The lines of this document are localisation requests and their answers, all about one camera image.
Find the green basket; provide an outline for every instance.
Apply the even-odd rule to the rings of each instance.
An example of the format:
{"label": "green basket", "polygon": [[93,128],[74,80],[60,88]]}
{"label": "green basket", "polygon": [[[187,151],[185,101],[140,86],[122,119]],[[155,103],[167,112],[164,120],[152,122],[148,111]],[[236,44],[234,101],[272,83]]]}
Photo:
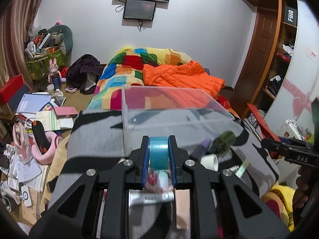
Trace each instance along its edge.
{"label": "green basket", "polygon": [[66,56],[61,53],[61,49],[48,54],[46,56],[38,57],[35,60],[26,61],[32,80],[39,80],[48,77],[50,59],[56,58],[56,64],[60,67],[66,67]]}

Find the transparent plastic container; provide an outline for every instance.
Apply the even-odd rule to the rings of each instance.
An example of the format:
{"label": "transparent plastic container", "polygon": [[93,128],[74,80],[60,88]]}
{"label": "transparent plastic container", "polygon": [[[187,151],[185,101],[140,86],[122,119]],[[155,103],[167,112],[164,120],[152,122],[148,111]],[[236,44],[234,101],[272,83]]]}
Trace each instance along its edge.
{"label": "transparent plastic container", "polygon": [[175,135],[187,150],[216,138],[234,120],[203,90],[154,86],[122,86],[122,118],[127,156],[145,135]]}

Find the orange puffer jacket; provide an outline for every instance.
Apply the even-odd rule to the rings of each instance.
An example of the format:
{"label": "orange puffer jacket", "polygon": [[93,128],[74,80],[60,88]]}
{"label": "orange puffer jacket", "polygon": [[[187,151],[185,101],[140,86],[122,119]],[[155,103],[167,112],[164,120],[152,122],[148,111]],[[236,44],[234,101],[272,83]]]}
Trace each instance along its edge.
{"label": "orange puffer jacket", "polygon": [[152,86],[202,89],[215,100],[218,99],[218,93],[225,84],[223,79],[208,75],[195,61],[181,66],[144,65],[143,82]]}

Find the striped curtain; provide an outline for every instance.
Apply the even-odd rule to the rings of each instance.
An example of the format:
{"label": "striped curtain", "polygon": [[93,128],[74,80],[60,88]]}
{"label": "striped curtain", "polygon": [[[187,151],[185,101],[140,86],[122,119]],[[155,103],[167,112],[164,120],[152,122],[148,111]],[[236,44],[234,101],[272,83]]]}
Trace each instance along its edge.
{"label": "striped curtain", "polygon": [[[0,87],[12,76],[23,74],[26,85],[35,90],[25,62],[24,43],[40,3],[41,0],[14,0],[0,19]],[[5,135],[0,121],[0,137]]]}

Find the pink neck pillow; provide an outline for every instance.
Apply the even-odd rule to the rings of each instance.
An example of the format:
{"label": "pink neck pillow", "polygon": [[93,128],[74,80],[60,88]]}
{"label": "pink neck pillow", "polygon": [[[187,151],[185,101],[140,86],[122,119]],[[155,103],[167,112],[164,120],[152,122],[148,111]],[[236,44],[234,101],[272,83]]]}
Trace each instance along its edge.
{"label": "pink neck pillow", "polygon": [[31,152],[33,154],[33,157],[40,164],[51,164],[54,158],[55,150],[58,147],[58,145],[62,142],[63,137],[60,135],[57,135],[53,131],[45,132],[45,136],[47,137],[48,141],[51,143],[49,150],[44,155],[41,154],[41,151],[38,148],[38,145],[35,139],[33,138],[34,145],[31,146]]}

